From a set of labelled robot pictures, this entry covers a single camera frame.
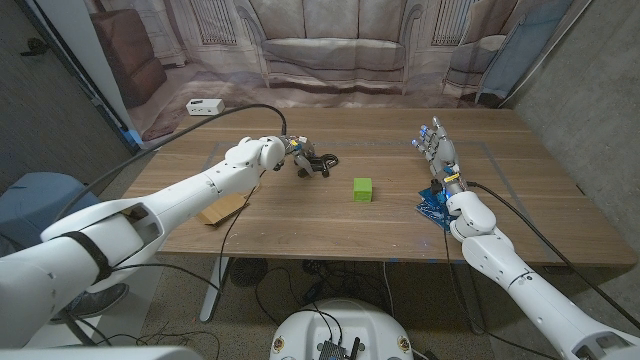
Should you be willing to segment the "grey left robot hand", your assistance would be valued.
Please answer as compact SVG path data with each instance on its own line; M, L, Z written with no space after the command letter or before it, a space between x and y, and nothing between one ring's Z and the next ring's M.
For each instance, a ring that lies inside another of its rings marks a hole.
M315 154L315 149L310 140L304 136L280 136L279 139L285 146L285 154L292 155L294 164L299 167L298 176L313 177L320 173L323 177L329 176L326 161Z

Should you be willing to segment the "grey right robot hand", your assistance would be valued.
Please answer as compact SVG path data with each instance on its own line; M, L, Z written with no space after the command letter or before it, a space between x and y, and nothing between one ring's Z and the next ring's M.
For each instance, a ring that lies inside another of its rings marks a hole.
M466 182L460 173L458 154L439 118L432 118L431 127L422 125L419 134L411 144L428 161L433 177L450 195L466 191Z

